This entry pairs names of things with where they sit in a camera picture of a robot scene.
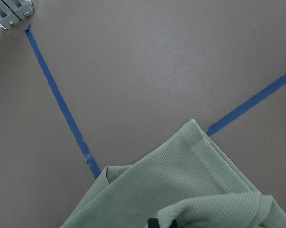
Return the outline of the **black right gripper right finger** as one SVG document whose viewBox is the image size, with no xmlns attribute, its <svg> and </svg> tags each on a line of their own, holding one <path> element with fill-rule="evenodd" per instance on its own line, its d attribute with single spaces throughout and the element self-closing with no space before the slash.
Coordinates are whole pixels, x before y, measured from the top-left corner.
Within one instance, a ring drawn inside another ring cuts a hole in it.
<svg viewBox="0 0 286 228">
<path fill-rule="evenodd" d="M 178 228 L 177 221 L 173 220 L 172 223 L 170 224 L 169 228 Z"/>
</svg>

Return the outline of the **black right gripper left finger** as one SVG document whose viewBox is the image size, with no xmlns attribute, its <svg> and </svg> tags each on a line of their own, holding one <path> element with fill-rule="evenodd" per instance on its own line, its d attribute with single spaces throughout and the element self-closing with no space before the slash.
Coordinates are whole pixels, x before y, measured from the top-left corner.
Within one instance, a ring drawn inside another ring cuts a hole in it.
<svg viewBox="0 0 286 228">
<path fill-rule="evenodd" d="M 148 219 L 148 228 L 159 228 L 159 221 L 156 218 Z"/>
</svg>

